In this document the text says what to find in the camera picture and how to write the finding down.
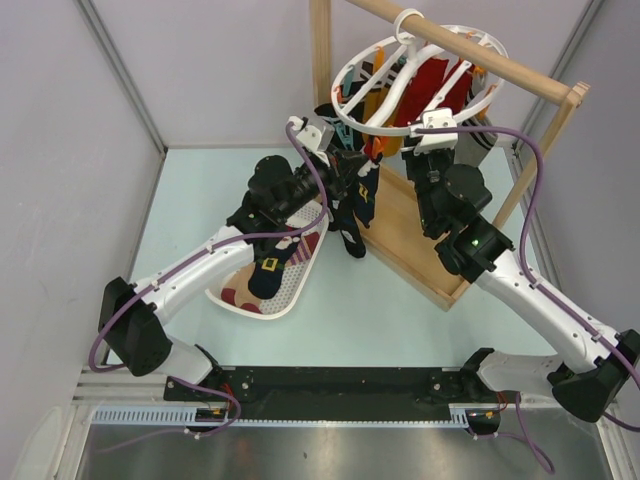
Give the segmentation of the white round clip hanger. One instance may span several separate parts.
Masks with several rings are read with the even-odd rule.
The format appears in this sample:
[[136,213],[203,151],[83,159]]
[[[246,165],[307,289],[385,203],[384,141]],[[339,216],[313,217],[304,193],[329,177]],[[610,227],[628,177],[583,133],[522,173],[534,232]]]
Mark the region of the white round clip hanger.
[[419,39],[405,23],[424,15],[402,9],[393,34],[354,56],[337,74],[330,101],[347,126],[368,136],[415,136],[420,129],[453,128],[484,113],[505,80],[434,40]]

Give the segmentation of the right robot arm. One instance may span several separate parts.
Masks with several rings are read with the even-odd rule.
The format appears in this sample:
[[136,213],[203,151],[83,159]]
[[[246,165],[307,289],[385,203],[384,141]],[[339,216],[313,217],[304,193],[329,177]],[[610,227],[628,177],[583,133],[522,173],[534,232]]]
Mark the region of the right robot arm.
[[451,149],[405,148],[402,158],[423,234],[435,240],[445,270],[500,300],[554,350],[531,356],[480,349],[464,365],[463,393],[473,401],[498,391],[534,394],[581,420],[603,417],[639,359],[638,332],[598,321],[517,257],[513,242],[481,214],[492,194],[478,168],[456,163]]

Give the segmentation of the navy santa sock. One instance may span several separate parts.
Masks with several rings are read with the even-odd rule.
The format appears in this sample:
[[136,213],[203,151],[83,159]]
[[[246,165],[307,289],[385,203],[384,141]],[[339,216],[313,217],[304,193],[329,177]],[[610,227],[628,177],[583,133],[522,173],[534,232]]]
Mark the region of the navy santa sock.
[[358,171],[354,183],[354,214],[365,228],[375,217],[376,194],[379,186],[379,164],[368,160]]
[[282,238],[264,257],[255,262],[248,282],[251,294],[261,300],[273,298],[280,289],[287,262],[298,248],[299,236]]

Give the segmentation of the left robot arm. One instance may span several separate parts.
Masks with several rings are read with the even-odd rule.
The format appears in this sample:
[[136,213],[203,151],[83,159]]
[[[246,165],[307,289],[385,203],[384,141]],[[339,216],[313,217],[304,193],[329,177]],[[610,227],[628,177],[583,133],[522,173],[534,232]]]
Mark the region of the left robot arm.
[[293,218],[319,195],[345,196],[366,162],[360,152],[333,146],[300,152],[303,163],[297,168],[280,155],[259,160],[240,207],[185,258],[136,283],[117,277],[106,285],[98,339],[119,358],[120,367],[135,377],[158,372],[183,379],[202,400],[219,392],[221,376],[213,357],[198,345],[170,337],[165,326],[195,296],[257,260],[271,271],[282,268],[286,261],[277,244],[321,220],[294,227]]

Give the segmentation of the mustard brown striped sock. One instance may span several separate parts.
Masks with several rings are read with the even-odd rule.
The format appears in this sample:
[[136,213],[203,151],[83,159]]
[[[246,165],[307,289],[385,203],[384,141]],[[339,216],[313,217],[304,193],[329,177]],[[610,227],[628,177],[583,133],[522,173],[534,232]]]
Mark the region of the mustard brown striped sock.
[[[375,111],[379,108],[380,104],[386,98],[388,94],[388,90],[392,85],[395,77],[404,66],[406,58],[401,57],[387,72],[387,76],[385,77],[385,83],[377,84],[373,87],[369,93],[364,98],[364,110],[362,114],[362,123],[366,123],[369,118],[375,113]],[[395,155],[400,148],[402,143],[402,139],[399,137],[382,137],[381,142],[384,145],[384,149],[382,150],[382,156],[384,158],[391,157]]]

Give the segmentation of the black sock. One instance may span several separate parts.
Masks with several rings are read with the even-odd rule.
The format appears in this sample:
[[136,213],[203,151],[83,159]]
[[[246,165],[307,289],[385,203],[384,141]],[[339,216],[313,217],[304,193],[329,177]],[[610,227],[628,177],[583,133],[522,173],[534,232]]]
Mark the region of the black sock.
[[331,125],[334,130],[337,130],[338,126],[343,124],[330,102],[316,106],[314,113],[324,122]]
[[331,213],[333,220],[329,229],[340,233],[345,249],[352,257],[363,258],[366,246],[356,223],[353,202],[348,198],[334,199],[331,201]]

